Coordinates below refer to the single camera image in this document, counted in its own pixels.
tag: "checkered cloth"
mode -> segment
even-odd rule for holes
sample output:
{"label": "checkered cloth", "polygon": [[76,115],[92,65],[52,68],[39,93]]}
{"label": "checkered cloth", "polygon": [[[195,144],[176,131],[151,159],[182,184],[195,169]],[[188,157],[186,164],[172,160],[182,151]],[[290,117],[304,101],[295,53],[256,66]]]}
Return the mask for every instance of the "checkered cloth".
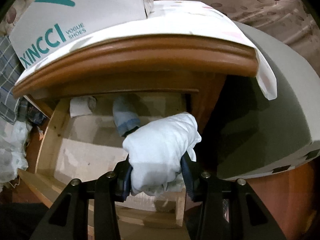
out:
{"label": "checkered cloth", "polygon": [[13,98],[12,88],[23,70],[8,36],[0,37],[0,116],[12,124],[20,104],[20,99]]}

